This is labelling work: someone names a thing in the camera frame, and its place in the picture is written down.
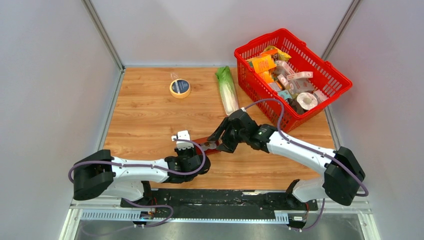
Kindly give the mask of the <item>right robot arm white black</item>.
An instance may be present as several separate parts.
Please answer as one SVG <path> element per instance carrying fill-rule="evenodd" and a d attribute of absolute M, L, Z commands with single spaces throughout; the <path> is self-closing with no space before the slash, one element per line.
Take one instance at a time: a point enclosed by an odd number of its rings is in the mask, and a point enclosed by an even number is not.
<path fill-rule="evenodd" d="M 286 189 L 285 203 L 293 210 L 325 198 L 350 206 L 363 187 L 365 173 L 350 149 L 319 147 L 282 133 L 275 126 L 258 125 L 243 109 L 225 117 L 208 141 L 220 141 L 217 150 L 226 153 L 233 153 L 238 144 L 245 143 L 254 150 L 289 158 L 319 173 L 317 178 L 295 179 Z"/>

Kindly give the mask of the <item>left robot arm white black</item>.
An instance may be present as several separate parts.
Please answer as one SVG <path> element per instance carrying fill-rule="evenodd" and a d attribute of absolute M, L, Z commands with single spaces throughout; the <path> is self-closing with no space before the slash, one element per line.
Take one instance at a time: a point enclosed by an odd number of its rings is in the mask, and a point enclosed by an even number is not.
<path fill-rule="evenodd" d="M 76 162 L 68 176 L 73 183 L 73 199 L 86 201 L 100 196 L 127 199 L 148 207 L 153 194 L 149 182 L 181 184 L 206 174 L 211 162 L 205 153 L 194 148 L 179 151 L 176 156 L 157 160 L 129 160 L 99 150 Z"/>

